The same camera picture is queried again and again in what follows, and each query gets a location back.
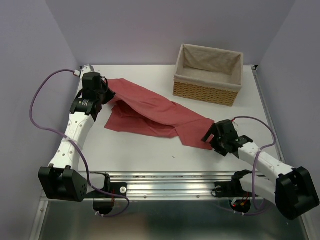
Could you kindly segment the red t shirt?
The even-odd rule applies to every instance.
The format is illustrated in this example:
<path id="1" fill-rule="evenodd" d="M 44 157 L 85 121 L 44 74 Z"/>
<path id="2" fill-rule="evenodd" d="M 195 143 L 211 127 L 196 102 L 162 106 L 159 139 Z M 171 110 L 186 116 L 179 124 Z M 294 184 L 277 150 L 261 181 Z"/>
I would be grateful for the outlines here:
<path id="1" fill-rule="evenodd" d="M 202 141 L 214 123 L 212 119 L 124 78 L 110 79 L 108 86 L 115 96 L 106 129 L 168 139 L 178 137 L 184 146 L 212 149 Z"/>

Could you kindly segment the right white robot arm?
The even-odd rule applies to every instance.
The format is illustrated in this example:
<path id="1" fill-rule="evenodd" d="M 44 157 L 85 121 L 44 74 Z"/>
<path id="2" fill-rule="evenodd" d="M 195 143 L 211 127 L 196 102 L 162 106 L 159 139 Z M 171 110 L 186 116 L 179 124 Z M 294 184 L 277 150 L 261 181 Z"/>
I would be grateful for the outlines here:
<path id="1" fill-rule="evenodd" d="M 252 166 L 237 171 L 230 181 L 214 183 L 212 196 L 228 198 L 235 213 L 247 215 L 256 197 L 274 204 L 288 220 L 294 220 L 320 204 L 309 171 L 294 168 L 266 153 L 246 135 L 238 135 L 233 120 L 214 123 L 202 138 L 222 156 L 234 155 Z"/>

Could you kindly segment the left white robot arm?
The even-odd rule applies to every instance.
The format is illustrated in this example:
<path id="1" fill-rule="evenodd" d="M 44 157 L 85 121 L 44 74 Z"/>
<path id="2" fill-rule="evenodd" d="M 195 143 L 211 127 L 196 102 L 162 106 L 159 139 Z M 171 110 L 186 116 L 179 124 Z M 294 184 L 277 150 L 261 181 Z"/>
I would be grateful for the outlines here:
<path id="1" fill-rule="evenodd" d="M 87 136 L 103 105 L 110 102 L 115 93 L 98 72 L 83 73 L 80 81 L 82 88 L 70 107 L 66 131 L 57 133 L 62 137 L 58 150 L 48 166 L 38 171 L 38 178 L 48 199 L 82 202 L 91 191 L 100 197 L 111 193 L 109 182 L 98 180 L 93 188 L 90 174 L 82 176 L 78 170 L 80 161 L 87 164 L 82 152 Z"/>

